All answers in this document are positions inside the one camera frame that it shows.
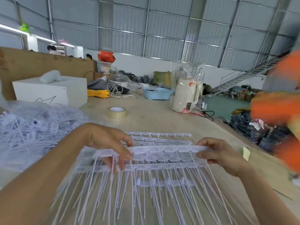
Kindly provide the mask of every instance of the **person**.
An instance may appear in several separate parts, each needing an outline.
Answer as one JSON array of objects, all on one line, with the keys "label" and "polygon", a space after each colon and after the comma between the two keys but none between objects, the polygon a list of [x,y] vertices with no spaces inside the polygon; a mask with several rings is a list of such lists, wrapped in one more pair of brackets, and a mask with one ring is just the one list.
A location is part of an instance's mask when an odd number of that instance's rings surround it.
[{"label": "person", "polygon": [[212,87],[207,84],[203,84],[203,95],[212,94]]},{"label": "person", "polygon": [[53,46],[53,45],[48,45],[48,46],[47,46],[47,49],[48,49],[48,51],[49,51],[49,54],[62,55],[60,52],[58,52],[58,51],[56,50],[56,47]]},{"label": "person", "polygon": [[86,59],[93,60],[92,55],[86,54]]},{"label": "person", "polygon": [[[133,146],[131,138],[119,129],[86,123],[65,136],[50,152],[30,166],[0,191],[1,224],[40,225],[50,210],[56,189],[84,146],[98,149],[112,148],[119,154],[119,166],[132,154],[120,141]],[[271,187],[250,164],[224,140],[204,138],[197,145],[213,151],[201,151],[197,157],[209,164],[218,163],[225,171],[242,181],[261,225],[300,225]],[[112,159],[103,158],[112,167]]]}]

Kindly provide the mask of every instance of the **hand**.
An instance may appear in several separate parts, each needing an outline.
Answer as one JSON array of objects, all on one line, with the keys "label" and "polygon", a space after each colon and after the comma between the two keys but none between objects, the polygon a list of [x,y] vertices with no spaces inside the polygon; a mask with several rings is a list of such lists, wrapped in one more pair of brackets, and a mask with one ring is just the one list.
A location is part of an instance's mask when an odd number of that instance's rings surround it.
[{"label": "hand", "polygon": [[[124,132],[116,128],[110,128],[94,123],[86,123],[88,131],[88,147],[97,149],[111,148],[119,154],[119,166],[121,170],[125,168],[125,160],[132,160],[132,154],[122,144],[121,140],[126,142],[128,147],[133,147],[131,138]],[[103,161],[111,169],[113,167],[112,157],[103,157]],[[114,161],[114,169],[116,171],[116,162]]]},{"label": "hand", "polygon": [[210,147],[214,151],[200,151],[198,158],[206,159],[208,164],[219,164],[225,171],[235,177],[250,168],[250,164],[238,152],[236,152],[225,140],[206,137],[197,145]]}]

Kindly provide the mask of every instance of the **packing tape roll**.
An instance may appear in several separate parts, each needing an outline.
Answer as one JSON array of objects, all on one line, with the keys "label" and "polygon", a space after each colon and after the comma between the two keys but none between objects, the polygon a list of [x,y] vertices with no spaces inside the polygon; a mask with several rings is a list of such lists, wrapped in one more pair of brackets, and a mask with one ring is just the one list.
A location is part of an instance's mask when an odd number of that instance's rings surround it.
[{"label": "packing tape roll", "polygon": [[107,116],[112,119],[122,119],[126,116],[126,110],[117,106],[109,107],[107,109]]}]

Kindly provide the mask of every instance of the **pile of plastic tags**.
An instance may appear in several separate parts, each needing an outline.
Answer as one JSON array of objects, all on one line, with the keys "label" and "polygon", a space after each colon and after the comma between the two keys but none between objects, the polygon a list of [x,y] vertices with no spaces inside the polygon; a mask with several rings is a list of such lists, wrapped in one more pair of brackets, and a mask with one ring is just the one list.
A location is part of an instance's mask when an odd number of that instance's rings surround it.
[{"label": "pile of plastic tags", "polygon": [[60,104],[12,101],[6,109],[0,115],[0,168],[19,172],[73,129],[91,122],[81,110]]}]

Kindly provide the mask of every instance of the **gray fabric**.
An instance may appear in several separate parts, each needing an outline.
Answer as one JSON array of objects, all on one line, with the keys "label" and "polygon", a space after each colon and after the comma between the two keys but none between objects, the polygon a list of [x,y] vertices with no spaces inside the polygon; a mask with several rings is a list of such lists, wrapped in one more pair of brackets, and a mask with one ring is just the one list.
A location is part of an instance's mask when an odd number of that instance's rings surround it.
[{"label": "gray fabric", "polygon": [[88,89],[91,90],[107,90],[107,82],[103,79],[96,79],[88,83]]}]

